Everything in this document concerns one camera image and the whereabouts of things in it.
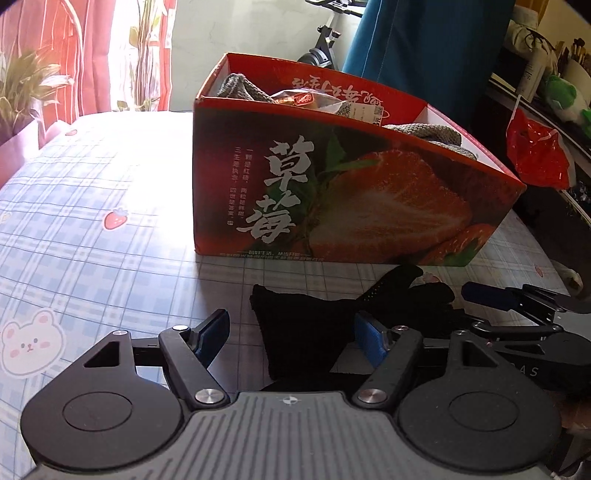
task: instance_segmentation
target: sliced strawberry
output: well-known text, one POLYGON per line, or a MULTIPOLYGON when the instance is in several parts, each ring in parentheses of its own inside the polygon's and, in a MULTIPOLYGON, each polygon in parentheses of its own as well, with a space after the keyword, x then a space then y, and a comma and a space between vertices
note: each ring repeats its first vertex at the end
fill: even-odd
POLYGON ((385 262, 437 245, 470 223, 468 203, 417 153, 389 150, 364 158, 378 163, 329 184, 309 237, 315 257, 385 262))
POLYGON ((494 231, 495 227, 486 223, 470 225, 451 240, 436 246, 418 264, 464 267, 474 258, 494 231))

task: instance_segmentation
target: strawberry print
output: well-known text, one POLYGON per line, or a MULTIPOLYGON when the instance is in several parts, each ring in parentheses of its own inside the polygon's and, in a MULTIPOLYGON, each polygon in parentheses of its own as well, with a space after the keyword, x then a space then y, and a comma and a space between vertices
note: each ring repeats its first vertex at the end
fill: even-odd
POLYGON ((127 222, 128 212, 122 208, 116 208, 107 213, 104 220, 104 226, 107 230, 114 230, 127 222))

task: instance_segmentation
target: snack package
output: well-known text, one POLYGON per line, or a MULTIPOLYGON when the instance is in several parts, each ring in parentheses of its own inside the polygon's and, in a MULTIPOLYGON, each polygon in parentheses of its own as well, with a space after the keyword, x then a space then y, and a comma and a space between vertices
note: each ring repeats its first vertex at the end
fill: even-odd
POLYGON ((282 105, 319 110, 375 125, 382 123, 382 115, 384 114, 384 109, 380 105, 339 100, 327 93, 305 88, 282 90, 275 95, 271 95, 271 98, 275 103, 282 105))
POLYGON ((339 100, 327 93, 317 92, 306 88, 293 90, 282 90, 275 95, 271 95, 275 103, 282 105, 300 106, 310 110, 320 110, 327 113, 336 113, 339 111, 345 100, 339 100))

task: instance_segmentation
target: green plush toy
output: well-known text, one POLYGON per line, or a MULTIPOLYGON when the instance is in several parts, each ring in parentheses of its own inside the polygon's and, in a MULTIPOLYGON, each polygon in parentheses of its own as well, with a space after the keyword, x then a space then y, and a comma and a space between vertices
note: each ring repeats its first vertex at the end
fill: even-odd
POLYGON ((591 138, 591 110, 572 83, 550 75, 544 89, 545 100, 563 122, 574 122, 591 138))

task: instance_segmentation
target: blue fabric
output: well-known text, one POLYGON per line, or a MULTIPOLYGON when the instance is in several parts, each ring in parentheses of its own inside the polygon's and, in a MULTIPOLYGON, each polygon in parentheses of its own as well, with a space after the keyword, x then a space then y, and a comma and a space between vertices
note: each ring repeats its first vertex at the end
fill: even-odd
POLYGON ((369 0, 343 71, 426 100, 467 125, 515 0, 369 0))

